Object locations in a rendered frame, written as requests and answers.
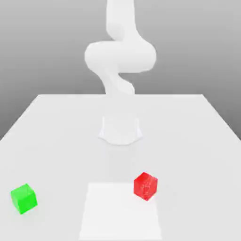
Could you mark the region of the small red cube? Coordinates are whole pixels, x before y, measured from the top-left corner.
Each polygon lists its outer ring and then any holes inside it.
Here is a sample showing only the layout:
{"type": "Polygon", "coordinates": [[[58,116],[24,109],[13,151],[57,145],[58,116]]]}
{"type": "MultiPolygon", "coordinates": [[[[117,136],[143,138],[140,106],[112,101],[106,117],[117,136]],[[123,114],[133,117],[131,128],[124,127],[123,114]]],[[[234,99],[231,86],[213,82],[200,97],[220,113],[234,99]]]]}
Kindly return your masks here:
{"type": "Polygon", "coordinates": [[[133,192],[148,201],[157,192],[158,179],[143,172],[133,182],[133,192]]]}

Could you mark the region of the small green cube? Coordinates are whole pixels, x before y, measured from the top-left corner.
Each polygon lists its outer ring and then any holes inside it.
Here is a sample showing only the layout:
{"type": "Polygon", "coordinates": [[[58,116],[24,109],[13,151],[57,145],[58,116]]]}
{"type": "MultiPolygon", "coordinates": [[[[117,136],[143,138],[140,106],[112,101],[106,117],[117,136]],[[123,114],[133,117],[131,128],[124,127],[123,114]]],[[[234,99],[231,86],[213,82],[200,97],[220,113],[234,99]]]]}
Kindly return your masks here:
{"type": "Polygon", "coordinates": [[[28,184],[12,190],[10,195],[13,205],[20,214],[24,214],[38,205],[36,194],[28,184]]]}

